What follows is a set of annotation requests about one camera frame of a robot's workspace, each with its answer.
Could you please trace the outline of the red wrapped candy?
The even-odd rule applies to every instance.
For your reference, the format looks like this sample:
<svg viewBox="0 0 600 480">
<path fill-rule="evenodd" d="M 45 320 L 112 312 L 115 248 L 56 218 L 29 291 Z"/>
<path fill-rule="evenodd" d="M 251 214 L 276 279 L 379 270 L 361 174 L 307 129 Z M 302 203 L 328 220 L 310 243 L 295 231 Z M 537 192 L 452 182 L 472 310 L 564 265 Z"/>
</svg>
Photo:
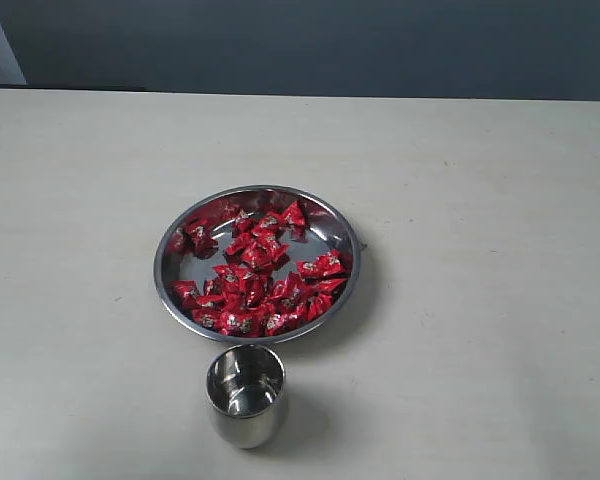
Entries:
<svg viewBox="0 0 600 480">
<path fill-rule="evenodd" d="M 260 317 L 252 312 L 223 311 L 220 315 L 222 335 L 255 338 L 261 336 L 261 330 Z"/>
<path fill-rule="evenodd" d="M 294 201 L 281 214 L 284 225 L 292 229 L 304 230 L 306 228 L 306 219 L 299 202 Z"/>
<path fill-rule="evenodd" d="M 295 330 L 305 323 L 306 316 L 303 309 L 269 315 L 264 324 L 264 333 L 266 336 L 277 336 Z"/>
<path fill-rule="evenodd" d="M 200 307 L 197 301 L 200 292 L 194 280 L 176 280 L 171 287 L 182 309 L 194 310 Z"/>
<path fill-rule="evenodd" d="M 266 250 L 262 245 L 253 241 L 240 255 L 243 264 L 254 271 L 274 269 L 281 259 L 287 254 L 288 244 L 281 244 L 272 251 Z"/>
<path fill-rule="evenodd" d="M 211 307 L 200 307 L 191 310 L 194 323 L 212 331 L 221 327 L 221 311 Z"/>
<path fill-rule="evenodd" d="M 285 228 L 283 217 L 274 212 L 267 212 L 250 230 L 254 237 L 262 237 L 274 235 L 278 236 L 279 232 Z"/>
<path fill-rule="evenodd" d="M 185 233 L 193 245 L 193 252 L 196 256 L 215 249 L 218 245 L 217 241 L 211 236 L 210 222 L 208 219 L 200 219 L 191 222 L 184 228 Z"/>
<path fill-rule="evenodd" d="M 347 272 L 338 250 L 331 250 L 318 256 L 314 261 L 297 261 L 299 275 L 306 279 L 330 278 Z"/>
<path fill-rule="evenodd" d="M 249 232 L 254 226 L 253 217 L 244 209 L 240 209 L 232 220 L 232 231 L 234 236 Z"/>
</svg>

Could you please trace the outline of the steel cup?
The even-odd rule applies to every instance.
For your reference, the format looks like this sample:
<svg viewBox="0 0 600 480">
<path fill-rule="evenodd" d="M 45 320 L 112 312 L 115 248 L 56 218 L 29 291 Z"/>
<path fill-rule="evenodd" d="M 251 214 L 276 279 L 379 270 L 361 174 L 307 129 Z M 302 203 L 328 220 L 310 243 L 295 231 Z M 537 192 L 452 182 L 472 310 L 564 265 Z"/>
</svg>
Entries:
<svg viewBox="0 0 600 480">
<path fill-rule="evenodd" d="M 237 345 L 220 354 L 206 373 L 211 424 L 227 443 L 258 448 L 279 431 L 286 415 L 286 371 L 263 345 Z"/>
</svg>

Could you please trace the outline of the round steel plate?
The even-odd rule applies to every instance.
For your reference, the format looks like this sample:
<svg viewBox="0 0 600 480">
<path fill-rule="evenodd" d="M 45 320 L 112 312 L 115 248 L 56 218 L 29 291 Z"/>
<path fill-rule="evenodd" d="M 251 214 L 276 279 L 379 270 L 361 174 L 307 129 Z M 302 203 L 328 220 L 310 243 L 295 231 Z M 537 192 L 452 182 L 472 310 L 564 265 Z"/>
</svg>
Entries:
<svg viewBox="0 0 600 480">
<path fill-rule="evenodd" d="M 251 232 L 234 236 L 232 220 L 244 209 L 257 223 L 267 212 L 278 214 L 298 201 L 306 219 L 304 230 L 285 226 L 278 236 L 254 237 Z M 184 228 L 191 222 L 208 219 L 215 249 L 200 256 Z M 287 254 L 274 268 L 254 271 L 243 264 L 240 255 L 253 241 L 272 251 L 288 244 Z M 297 261 L 314 261 L 338 250 L 347 269 L 330 278 L 302 278 Z M 185 328 L 208 339 L 232 344 L 274 344 L 305 335 L 333 317 L 354 291 L 361 267 L 361 245 L 346 218 L 324 200 L 298 189 L 277 185 L 252 185 L 217 193 L 190 207 L 167 229 L 156 250 L 154 282 L 169 314 Z M 200 292 L 200 307 L 230 312 L 252 312 L 261 319 L 261 336 L 225 336 L 193 322 L 191 310 L 180 307 L 172 291 L 176 280 L 194 280 Z M 305 323 L 277 336 L 266 336 L 264 324 L 269 315 L 303 309 Z"/>
</svg>

